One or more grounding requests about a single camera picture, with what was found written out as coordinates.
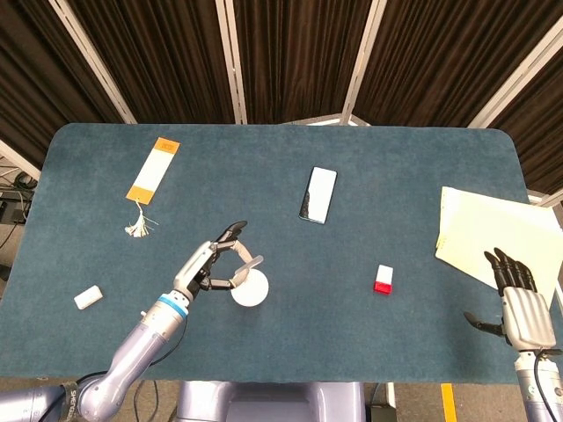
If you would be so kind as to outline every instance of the blue felt tablecloth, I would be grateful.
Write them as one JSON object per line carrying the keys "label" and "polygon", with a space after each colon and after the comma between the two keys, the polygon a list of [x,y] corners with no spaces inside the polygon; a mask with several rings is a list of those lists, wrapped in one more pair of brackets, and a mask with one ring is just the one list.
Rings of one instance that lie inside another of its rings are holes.
{"label": "blue felt tablecloth", "polygon": [[[136,239],[125,195],[159,136],[181,146],[145,208],[159,225]],[[298,217],[314,165],[339,173],[326,225]],[[245,219],[268,298],[246,309],[201,293],[181,346],[148,377],[514,382],[515,353],[463,316],[498,321],[498,295],[434,257],[442,186],[527,200],[497,130],[68,125],[0,302],[0,375],[108,368],[195,248]],[[391,296],[372,292],[379,264],[395,269]],[[216,275],[237,265],[226,258]],[[104,299],[78,310],[73,297],[93,284]]]}

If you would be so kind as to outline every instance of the tassel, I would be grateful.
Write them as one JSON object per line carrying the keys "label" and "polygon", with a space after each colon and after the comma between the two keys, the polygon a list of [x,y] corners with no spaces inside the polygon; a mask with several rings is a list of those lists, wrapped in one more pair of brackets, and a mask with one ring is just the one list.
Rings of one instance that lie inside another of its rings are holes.
{"label": "tassel", "polygon": [[125,228],[125,231],[127,231],[127,233],[132,237],[145,237],[149,234],[149,231],[147,229],[153,230],[152,227],[147,226],[145,220],[149,222],[153,221],[143,215],[143,209],[139,205],[138,201],[135,201],[135,204],[137,204],[139,208],[139,218],[137,218],[137,222],[135,224],[127,226]]}

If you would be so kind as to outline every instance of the yellow paper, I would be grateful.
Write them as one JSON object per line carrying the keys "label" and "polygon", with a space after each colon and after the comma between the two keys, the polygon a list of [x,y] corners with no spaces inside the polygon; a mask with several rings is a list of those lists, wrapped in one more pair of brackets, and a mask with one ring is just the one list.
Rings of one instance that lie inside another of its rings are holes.
{"label": "yellow paper", "polygon": [[436,257],[496,288],[483,256],[495,247],[529,267],[549,305],[563,262],[563,232],[553,211],[444,187]]}

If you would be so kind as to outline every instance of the red and white block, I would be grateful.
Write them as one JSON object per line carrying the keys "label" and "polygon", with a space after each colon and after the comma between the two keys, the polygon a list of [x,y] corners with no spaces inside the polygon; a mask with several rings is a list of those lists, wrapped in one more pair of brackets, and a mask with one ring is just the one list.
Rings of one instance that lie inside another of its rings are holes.
{"label": "red and white block", "polygon": [[383,295],[390,295],[393,290],[393,286],[391,285],[392,278],[392,266],[379,266],[377,268],[376,282],[373,285],[373,291]]}

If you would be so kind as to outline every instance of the phone screen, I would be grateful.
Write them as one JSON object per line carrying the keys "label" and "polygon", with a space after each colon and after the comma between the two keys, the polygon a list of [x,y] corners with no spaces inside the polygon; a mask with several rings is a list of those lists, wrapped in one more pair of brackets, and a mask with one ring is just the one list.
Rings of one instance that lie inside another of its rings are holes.
{"label": "phone screen", "polygon": [[313,167],[309,184],[301,204],[299,216],[310,222],[325,224],[328,208],[333,198],[337,172],[334,170]]}

